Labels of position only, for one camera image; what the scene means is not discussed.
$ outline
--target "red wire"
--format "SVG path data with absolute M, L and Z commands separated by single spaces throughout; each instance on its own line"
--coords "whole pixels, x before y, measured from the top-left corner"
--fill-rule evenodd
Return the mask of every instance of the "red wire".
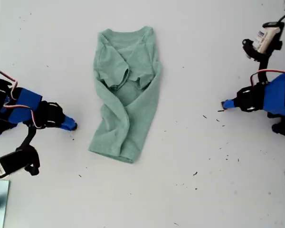
M 275 69 L 262 69 L 262 70 L 258 70 L 256 73 L 254 73 L 253 75 L 250 76 L 250 83 L 252 86 L 254 86 L 254 83 L 253 83 L 253 76 L 260 73 L 260 72 L 278 72 L 278 73 L 284 73 L 285 74 L 285 71 L 284 70 L 275 70 Z

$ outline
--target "white surface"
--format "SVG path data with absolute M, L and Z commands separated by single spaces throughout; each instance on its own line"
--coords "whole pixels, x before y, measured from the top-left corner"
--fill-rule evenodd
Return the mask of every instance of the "white surface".
M 276 120 L 217 112 L 257 70 L 242 40 L 284 13 L 276 0 L 1 0 L 0 70 L 79 124 L 37 133 L 40 174 L 10 176 L 5 228 L 285 227 Z M 87 150 L 102 104 L 92 62 L 97 32 L 144 25 L 157 34 L 161 96 L 141 158 L 129 165 Z M 282 40 L 270 67 L 285 70 L 285 31 Z M 26 134 L 23 125 L 5 132 L 0 156 Z

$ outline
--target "white wire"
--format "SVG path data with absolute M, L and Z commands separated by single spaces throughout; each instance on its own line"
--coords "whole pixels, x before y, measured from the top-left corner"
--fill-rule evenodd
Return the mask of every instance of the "white wire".
M 33 121 L 34 126 L 35 126 L 37 129 L 40 129 L 40 128 L 42 127 L 42 126 L 38 127 L 38 126 L 36 125 L 34 111 L 33 111 L 30 107 L 28 107 L 28 106 L 26 106 L 26 105 L 22 105 L 22 104 L 17 104 L 17 105 L 4 105 L 3 107 L 4 107 L 4 108 L 28 108 L 28 109 L 30 110 L 30 112 L 31 112 L 32 121 Z

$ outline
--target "white table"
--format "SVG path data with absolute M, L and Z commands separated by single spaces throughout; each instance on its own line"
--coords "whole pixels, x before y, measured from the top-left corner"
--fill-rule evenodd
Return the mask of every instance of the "white table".
M 0 0 L 0 70 L 79 124 L 74 133 L 37 133 L 40 174 L 10 176 L 5 228 L 285 227 L 277 120 L 217 112 L 258 68 L 242 40 L 284 14 L 276 0 Z M 157 34 L 161 95 L 142 155 L 129 165 L 87 150 L 102 104 L 92 62 L 97 32 L 144 25 Z M 285 31 L 282 40 L 270 68 L 285 70 Z M 22 124 L 5 132 L 0 156 L 26 134 Z

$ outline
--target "black bracket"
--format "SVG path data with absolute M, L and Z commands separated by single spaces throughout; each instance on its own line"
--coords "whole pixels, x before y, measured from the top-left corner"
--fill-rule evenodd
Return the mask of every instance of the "black bracket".
M 4 178 L 22 168 L 32 176 L 39 174 L 39 156 L 29 143 L 36 134 L 36 128 L 29 127 L 28 135 L 16 151 L 0 157 L 0 178 Z
M 282 32 L 284 30 L 285 23 L 283 22 L 268 22 L 263 25 L 263 28 L 268 28 L 268 27 L 279 27 L 280 32 L 275 35 L 271 43 L 269 44 L 266 53 L 262 54 L 256 51 L 253 47 L 253 41 L 250 39 L 244 39 L 242 44 L 243 44 L 243 49 L 246 52 L 246 54 L 253 58 L 255 61 L 259 62 L 259 70 L 262 69 L 267 69 L 269 58 L 271 57 L 272 53 L 274 50 L 281 50 L 282 48 L 282 41 L 280 41 L 280 37 L 282 35 Z M 268 79 L 266 76 L 266 72 L 260 72 L 257 74 L 258 80 L 262 84 L 267 84 Z

